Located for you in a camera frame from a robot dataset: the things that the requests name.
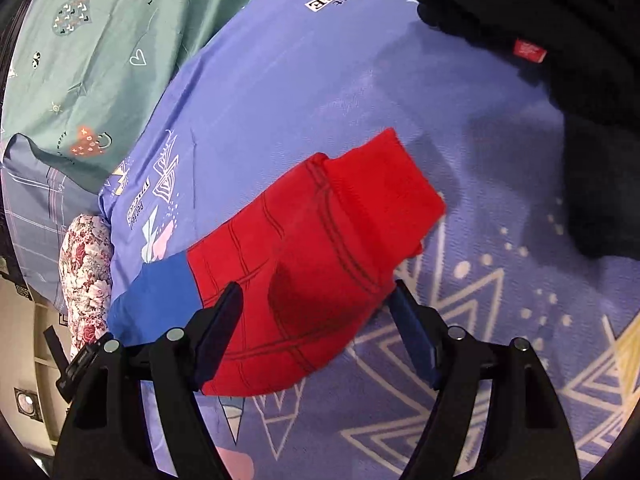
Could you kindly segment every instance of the floral fabric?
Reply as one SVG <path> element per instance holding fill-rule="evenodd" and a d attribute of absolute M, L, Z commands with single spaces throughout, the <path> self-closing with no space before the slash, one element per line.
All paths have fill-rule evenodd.
<path fill-rule="evenodd" d="M 85 344 L 107 332 L 112 256 L 110 231 L 100 217 L 80 215 L 71 222 L 59 262 L 71 330 L 71 359 Z"/>

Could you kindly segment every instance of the heart print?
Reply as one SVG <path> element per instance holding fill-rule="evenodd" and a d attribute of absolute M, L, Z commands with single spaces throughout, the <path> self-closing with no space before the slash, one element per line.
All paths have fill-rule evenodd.
<path fill-rule="evenodd" d="M 104 153 L 111 146 L 111 137 L 107 133 L 96 136 L 88 126 L 78 128 L 78 142 L 69 151 L 75 156 L 95 156 Z"/>
<path fill-rule="evenodd" d="M 129 58 L 129 62 L 133 66 L 146 66 L 145 53 L 142 50 L 137 49 L 136 53 Z"/>
<path fill-rule="evenodd" d="M 67 0 L 53 18 L 53 33 L 68 36 L 78 27 L 91 23 L 89 0 Z"/>

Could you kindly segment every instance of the orange heart print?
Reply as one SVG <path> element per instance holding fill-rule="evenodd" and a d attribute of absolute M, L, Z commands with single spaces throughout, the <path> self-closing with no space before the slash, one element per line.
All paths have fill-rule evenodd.
<path fill-rule="evenodd" d="M 104 153 L 104 149 L 111 145 L 111 137 L 107 133 L 96 136 L 88 126 L 78 128 L 78 142 L 71 146 L 72 155 L 95 156 Z"/>

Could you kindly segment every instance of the blue bed sheet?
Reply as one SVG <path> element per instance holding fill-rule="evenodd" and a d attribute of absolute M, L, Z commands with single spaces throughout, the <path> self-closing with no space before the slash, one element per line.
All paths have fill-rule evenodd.
<path fill-rule="evenodd" d="M 566 234 L 562 115 L 536 67 L 427 27 L 413 0 L 253 0 L 188 62 L 101 192 L 114 297 L 307 156 L 340 155 L 388 126 L 447 203 L 397 275 L 449 324 L 532 342 L 588 471 L 640 397 L 640 262 L 589 261 Z M 110 321 L 145 342 L 190 315 L 129 305 Z M 234 477 L 257 480 L 398 478 L 433 401 L 384 310 L 290 390 L 198 400 Z M 145 402 L 171 470 L 150 389 Z M 460 470 L 487 406 L 482 389 Z"/>

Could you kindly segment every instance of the black sweater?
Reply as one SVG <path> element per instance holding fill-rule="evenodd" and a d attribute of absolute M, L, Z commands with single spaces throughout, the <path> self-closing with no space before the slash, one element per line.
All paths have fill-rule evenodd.
<path fill-rule="evenodd" d="M 496 50 L 548 53 L 564 112 L 568 229 L 587 256 L 640 259 L 640 34 L 610 0 L 418 0 L 420 18 Z"/>

